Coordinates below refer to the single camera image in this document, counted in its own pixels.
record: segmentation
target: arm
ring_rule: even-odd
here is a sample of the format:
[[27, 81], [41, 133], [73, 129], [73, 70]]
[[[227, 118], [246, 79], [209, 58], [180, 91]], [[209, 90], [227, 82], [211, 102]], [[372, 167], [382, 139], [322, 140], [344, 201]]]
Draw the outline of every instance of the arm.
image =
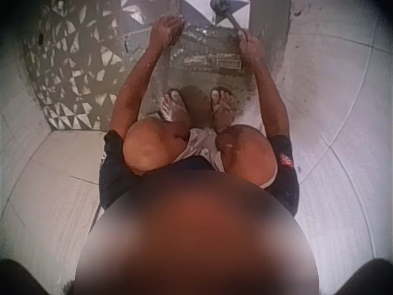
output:
[[183, 19], [162, 17], [153, 26], [150, 44], [128, 75], [114, 105], [110, 129], [125, 138], [128, 129], [137, 122], [143, 96], [153, 70], [166, 48], [182, 33]]
[[260, 110], [267, 137], [285, 135], [289, 138], [287, 109], [263, 60], [263, 47], [250, 32], [241, 31], [239, 35], [241, 55], [257, 81]]

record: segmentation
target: knee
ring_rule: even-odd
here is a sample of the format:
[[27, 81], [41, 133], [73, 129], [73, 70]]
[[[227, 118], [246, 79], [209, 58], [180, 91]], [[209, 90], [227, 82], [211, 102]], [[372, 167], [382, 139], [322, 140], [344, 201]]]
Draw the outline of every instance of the knee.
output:
[[184, 140], [171, 134], [171, 123], [148, 118], [135, 123], [126, 134], [123, 155], [138, 174], [169, 165], [186, 148]]
[[270, 183], [276, 176], [277, 160], [270, 142], [250, 126], [232, 126], [216, 140], [225, 172], [258, 186]]

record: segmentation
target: foot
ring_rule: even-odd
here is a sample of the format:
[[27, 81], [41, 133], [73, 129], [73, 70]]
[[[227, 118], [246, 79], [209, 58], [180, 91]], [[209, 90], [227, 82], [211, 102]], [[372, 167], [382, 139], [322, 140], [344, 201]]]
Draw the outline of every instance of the foot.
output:
[[183, 122], [187, 125], [191, 123], [189, 112], [187, 112], [183, 99], [177, 91], [165, 95], [161, 106], [161, 114], [169, 122]]
[[235, 108], [233, 107], [235, 99], [228, 91], [213, 90], [211, 103], [214, 115], [214, 130], [221, 133], [231, 126], [235, 119]]

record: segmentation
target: person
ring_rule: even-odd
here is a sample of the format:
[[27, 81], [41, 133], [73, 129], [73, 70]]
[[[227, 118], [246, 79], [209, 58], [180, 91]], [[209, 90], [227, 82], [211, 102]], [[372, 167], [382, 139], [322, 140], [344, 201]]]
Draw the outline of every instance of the person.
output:
[[165, 95], [162, 119], [138, 121], [152, 72], [182, 33], [182, 17], [155, 22], [150, 43], [127, 77], [114, 105], [110, 131], [104, 137], [99, 173], [101, 206], [106, 210], [129, 194], [144, 178], [180, 170], [215, 170], [260, 186], [294, 216], [299, 186], [292, 158], [286, 107], [264, 62], [261, 42], [247, 30], [239, 32], [241, 57], [254, 73], [266, 137], [260, 130], [233, 125], [233, 95], [224, 88], [211, 92], [214, 133], [191, 129], [190, 116], [178, 91]]

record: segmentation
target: floor drain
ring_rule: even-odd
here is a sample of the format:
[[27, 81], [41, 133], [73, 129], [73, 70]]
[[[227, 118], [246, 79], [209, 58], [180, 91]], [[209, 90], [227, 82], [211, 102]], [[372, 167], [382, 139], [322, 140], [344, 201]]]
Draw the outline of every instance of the floor drain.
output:
[[39, 33], [38, 35], [38, 45], [42, 45], [44, 43], [44, 35], [42, 33]]

